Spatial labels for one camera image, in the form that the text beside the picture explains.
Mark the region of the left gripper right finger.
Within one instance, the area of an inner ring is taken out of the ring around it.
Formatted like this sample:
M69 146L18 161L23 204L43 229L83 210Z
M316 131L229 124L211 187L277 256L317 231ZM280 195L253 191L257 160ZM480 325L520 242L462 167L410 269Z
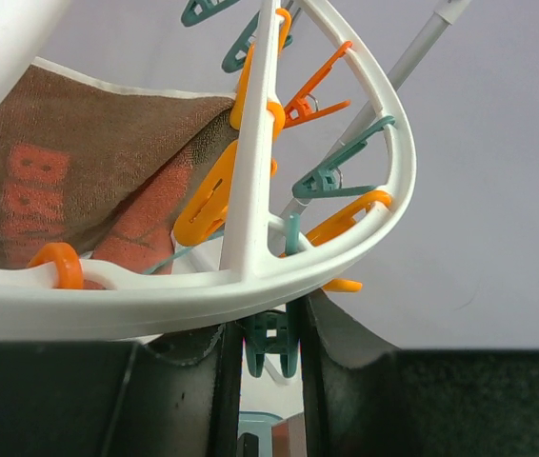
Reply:
M311 456L539 456L539 350L400 349L297 302Z

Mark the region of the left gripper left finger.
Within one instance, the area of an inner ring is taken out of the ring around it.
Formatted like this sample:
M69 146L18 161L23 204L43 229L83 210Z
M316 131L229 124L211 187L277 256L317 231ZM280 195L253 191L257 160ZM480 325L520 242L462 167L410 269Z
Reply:
M0 456L232 456L242 338L0 343Z

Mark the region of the white round clip hanger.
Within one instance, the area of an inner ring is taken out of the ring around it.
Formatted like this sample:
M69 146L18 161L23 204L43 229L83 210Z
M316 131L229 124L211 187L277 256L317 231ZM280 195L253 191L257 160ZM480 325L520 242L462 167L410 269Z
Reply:
M379 243L405 213L415 185L416 153L408 117L388 77L364 42L327 1L306 1L305 13L334 45L351 43L349 67L375 111L390 115L384 132L390 158L384 185L391 206L374 204L345 233L315 247L299 239L297 254L269 249L284 221L270 213L270 158L279 19L265 2L252 59L249 92L235 158L220 268L174 275L141 275L85 259L81 267L96 290L54 287L45 264L0 269L0 340L124 339L237 320L286 303L324 285Z

